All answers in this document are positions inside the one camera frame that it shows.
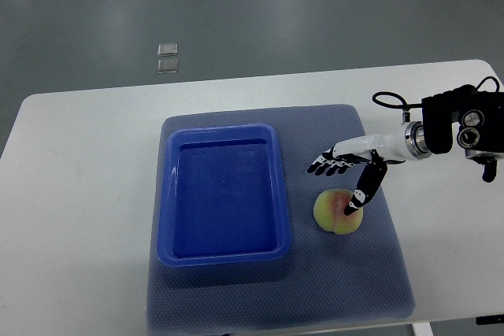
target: textured gray mat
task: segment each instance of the textured gray mat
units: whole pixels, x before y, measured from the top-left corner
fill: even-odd
[[[168,268],[156,255],[168,136],[176,130],[265,123],[280,140],[292,245],[281,259],[213,267]],[[313,220],[317,195],[353,190],[362,167],[332,177],[309,175],[319,153],[363,135],[349,105],[256,109],[177,116],[163,125],[150,251],[147,320],[152,335],[225,334],[411,314],[413,295],[381,189],[357,231],[334,235]]]

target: gray floor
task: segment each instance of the gray floor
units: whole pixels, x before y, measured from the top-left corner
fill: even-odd
[[[0,152],[34,93],[473,58],[504,78],[503,21],[504,0],[0,0]],[[179,43],[178,73],[156,73],[160,42]]]

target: robotic arm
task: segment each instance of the robotic arm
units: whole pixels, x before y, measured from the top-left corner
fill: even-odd
[[[489,79],[495,82],[496,91],[479,91]],[[484,166],[483,180],[490,183],[497,172],[497,160],[504,158],[504,143],[495,137],[504,122],[504,93],[498,90],[498,80],[488,76],[477,87],[467,84],[423,98],[421,104],[407,104],[397,94],[378,92],[372,97],[373,101],[388,108],[402,109],[402,124],[387,135],[365,135],[336,143],[309,166],[308,173],[343,174],[356,164],[366,164],[354,196],[345,208],[345,215],[349,216],[372,200],[387,173],[387,164],[449,152],[453,145],[451,124],[458,122],[458,145],[465,150],[466,158]],[[402,104],[379,101],[377,98],[383,95],[393,96]],[[411,108],[422,108],[423,123],[410,121]]]

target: black cable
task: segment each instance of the black cable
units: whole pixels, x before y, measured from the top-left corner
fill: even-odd
[[[497,87],[497,88],[495,88],[495,92],[498,92],[498,90],[500,89],[500,83],[498,82],[498,80],[494,76],[487,76],[485,79],[481,80],[480,84],[478,84],[478,87],[476,87],[476,90],[479,90],[480,87],[483,85],[483,83],[485,83],[489,79],[494,81],[495,86]]]
[[[390,96],[392,98],[397,98],[401,102],[401,104],[389,104],[387,102],[382,102],[382,101],[378,100],[378,96]],[[378,105],[384,106],[385,108],[390,108],[390,109],[410,110],[412,108],[421,108],[422,107],[422,104],[408,104],[406,102],[406,100],[404,99],[404,97],[401,96],[400,94],[396,94],[395,92],[388,92],[386,90],[376,92],[372,96],[372,101],[375,104],[378,104]]]

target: blue plastic tray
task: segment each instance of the blue plastic tray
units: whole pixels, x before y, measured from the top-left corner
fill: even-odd
[[[275,129],[251,124],[169,136],[157,233],[163,264],[272,260],[290,245]]]

